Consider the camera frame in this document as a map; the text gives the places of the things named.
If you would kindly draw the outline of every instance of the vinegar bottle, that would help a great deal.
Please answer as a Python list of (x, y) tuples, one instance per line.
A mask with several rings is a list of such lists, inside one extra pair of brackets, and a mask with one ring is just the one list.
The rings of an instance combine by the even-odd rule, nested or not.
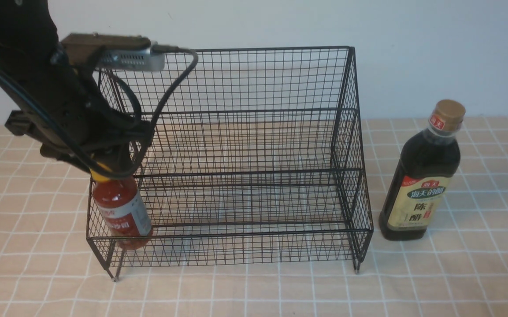
[[(91, 171), (96, 182), (93, 200), (114, 236), (139, 237), (152, 235), (152, 223), (133, 177), (109, 179)], [(150, 239), (117, 241), (125, 250), (143, 247)]]
[(400, 241), (423, 237), (460, 164), (455, 134), (461, 128), (464, 115), (465, 108), (460, 103), (438, 102), (428, 128), (403, 146), (379, 213), (379, 228), (385, 239)]

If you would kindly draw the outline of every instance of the black metal wire basket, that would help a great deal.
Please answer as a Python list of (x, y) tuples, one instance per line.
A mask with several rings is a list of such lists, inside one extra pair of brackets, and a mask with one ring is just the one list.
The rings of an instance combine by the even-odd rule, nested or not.
[[(89, 199), (87, 241), (103, 268), (115, 280), (123, 266), (342, 259), (358, 271), (373, 223), (354, 48), (197, 52), (135, 175), (151, 241), (121, 249)], [(189, 60), (168, 54), (162, 72), (115, 74), (149, 118)], [(112, 81), (99, 84), (127, 111)]]

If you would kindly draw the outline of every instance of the vinegar label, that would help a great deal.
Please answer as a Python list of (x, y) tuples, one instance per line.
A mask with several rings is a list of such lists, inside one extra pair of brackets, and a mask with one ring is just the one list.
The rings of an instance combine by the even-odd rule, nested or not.
[(152, 228), (140, 193), (123, 206), (116, 208), (99, 206), (99, 210), (109, 228), (115, 229), (124, 236), (145, 236)]
[(387, 224), (392, 230), (427, 227), (443, 199), (451, 178), (405, 176)]

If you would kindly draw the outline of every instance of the basket leg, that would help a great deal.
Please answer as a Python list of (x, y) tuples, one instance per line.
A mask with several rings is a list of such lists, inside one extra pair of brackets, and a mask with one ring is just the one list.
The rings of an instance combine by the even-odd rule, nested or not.
[(121, 251), (121, 259), (119, 260), (119, 266), (117, 266), (117, 272), (115, 273), (115, 277), (113, 277), (113, 275), (111, 275), (111, 278), (113, 279), (114, 282), (119, 281), (119, 275), (121, 275), (121, 269), (122, 269), (122, 264), (125, 260), (125, 254), (126, 254), (125, 250)]
[[(89, 247), (93, 251), (93, 254), (95, 254), (95, 257), (97, 258), (97, 261), (99, 261), (99, 264), (101, 264), (101, 267), (107, 272), (109, 277), (115, 281), (115, 276), (113, 276), (113, 273), (111, 273), (111, 259), (113, 257), (113, 251), (115, 251), (115, 241), (113, 241), (109, 245), (109, 249), (107, 252), (107, 259), (104, 259), (101, 255), (99, 249), (95, 245), (95, 243), (91, 239), (87, 239), (87, 243), (89, 244)], [(117, 279), (119, 277), (119, 269), (117, 269)]]

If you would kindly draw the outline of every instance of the white wall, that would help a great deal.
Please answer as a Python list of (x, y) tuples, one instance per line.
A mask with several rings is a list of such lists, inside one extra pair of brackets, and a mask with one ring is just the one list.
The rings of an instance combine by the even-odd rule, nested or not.
[[(70, 32), (141, 34), (190, 48), (351, 45), (363, 117), (426, 116), (459, 100), (508, 114), (508, 2), (49, 0)], [(14, 104), (0, 89), (0, 124)]]

